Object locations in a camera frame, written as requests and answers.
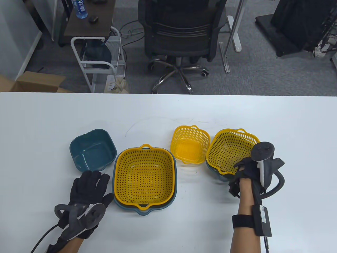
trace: yellow basket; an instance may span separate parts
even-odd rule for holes
[[[115,198],[141,211],[165,204],[174,193],[175,170],[174,158],[166,149],[144,144],[124,150],[114,171]]]
[[[209,134],[196,125],[181,125],[174,131],[171,152],[185,164],[200,164],[205,161],[210,142]]]
[[[244,129],[223,129],[219,131],[206,153],[207,163],[216,168],[221,175],[236,173],[233,166],[250,156],[252,147],[259,139]]]

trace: hand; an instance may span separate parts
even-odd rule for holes
[[[74,180],[73,186],[70,191],[69,205],[82,204],[90,205],[102,203],[105,208],[112,202],[114,195],[109,193],[104,196],[109,182],[110,176],[101,174],[99,171],[85,171],[80,178]],[[61,219],[59,220],[59,227],[64,229],[68,224],[69,212],[64,211]],[[87,239],[93,231],[97,228],[86,230],[79,234],[77,237]]]
[[[234,197],[239,197],[239,193],[245,190],[252,191],[252,181],[258,182],[260,185],[260,172],[257,168],[257,162],[253,161],[251,157],[246,157],[234,165],[238,167],[234,178],[229,183],[229,192]]]

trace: skin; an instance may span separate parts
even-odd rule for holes
[[[248,178],[240,179],[240,205],[238,214],[252,215],[254,197],[252,182]],[[253,228],[237,227],[234,229],[231,253],[261,253],[260,237]]]
[[[67,243],[67,245],[59,251],[59,253],[77,253],[82,245],[84,239],[74,238]]]

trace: metal pole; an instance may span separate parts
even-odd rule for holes
[[[227,46],[226,46],[226,49],[225,49],[225,52],[224,52],[224,55],[223,55],[225,65],[228,66],[228,69],[229,69],[229,65],[228,65],[228,61],[227,61],[228,48],[229,48],[229,45],[233,41],[234,33],[237,32],[237,30],[238,30],[239,24],[240,24],[242,16],[243,16],[241,13],[244,10],[244,7],[245,7],[246,3],[247,3],[247,0],[240,0],[240,2],[239,2],[238,9],[236,11],[235,19],[234,19],[234,22],[233,22],[233,29],[231,29],[231,33],[229,35]]]

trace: water bottle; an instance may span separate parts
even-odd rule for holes
[[[84,0],[71,0],[76,11],[76,16],[79,19],[85,19],[88,16],[88,13],[84,7]]]

